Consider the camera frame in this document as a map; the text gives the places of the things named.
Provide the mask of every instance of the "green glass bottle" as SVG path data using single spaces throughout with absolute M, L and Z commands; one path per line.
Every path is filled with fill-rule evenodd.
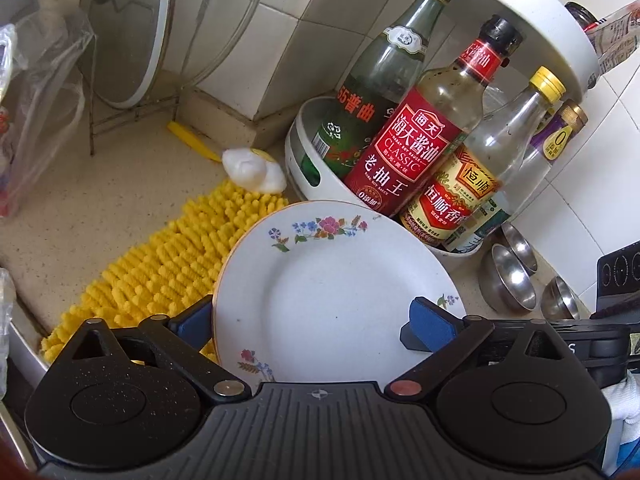
M 449 2 L 415 0 L 353 66 L 313 140 L 316 151 L 341 180 L 422 72 L 431 32 Z M 301 168 L 309 183 L 317 186 L 320 175 L 306 155 Z

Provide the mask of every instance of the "screw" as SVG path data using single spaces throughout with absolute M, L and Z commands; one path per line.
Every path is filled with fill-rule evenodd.
M 223 397 L 235 397 L 244 392 L 244 384 L 240 381 L 220 381 L 213 391 Z
M 393 393 L 401 397 L 411 397 L 422 391 L 422 386 L 415 381 L 396 381 L 389 387 Z

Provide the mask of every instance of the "stainless steel bowl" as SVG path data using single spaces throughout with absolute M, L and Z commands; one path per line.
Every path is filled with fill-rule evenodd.
M 504 245 L 522 263 L 529 276 L 538 272 L 538 261 L 524 236 L 510 222 L 505 222 L 495 232 L 495 241 Z
M 519 259 L 494 244 L 478 270 L 482 297 L 498 314 L 526 314 L 536 307 L 536 291 Z
M 580 319 L 575 296 L 560 276 L 556 276 L 545 287 L 540 300 L 540 310 L 545 319 L 550 321 Z

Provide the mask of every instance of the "ribbed black surface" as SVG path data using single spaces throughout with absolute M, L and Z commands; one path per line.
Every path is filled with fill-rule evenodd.
M 419 406 L 384 399 L 370 383 L 264 384 L 219 406 L 200 432 L 165 459 L 125 472 L 77 472 L 64 480 L 401 480 L 531 478 L 494 470 L 453 449 Z M 546 479 L 604 478 L 586 466 Z

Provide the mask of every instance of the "yellow chenille mat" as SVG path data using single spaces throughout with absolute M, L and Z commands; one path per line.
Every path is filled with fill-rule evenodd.
M 91 317 L 110 328 L 137 326 L 153 314 L 176 316 L 213 292 L 227 255 L 259 219 L 288 205 L 281 195 L 250 193 L 225 180 L 209 196 L 189 200 L 183 215 L 132 247 L 102 272 L 62 314 L 62 322 L 42 340 L 50 363 L 76 329 Z M 213 361 L 211 341 L 202 353 Z

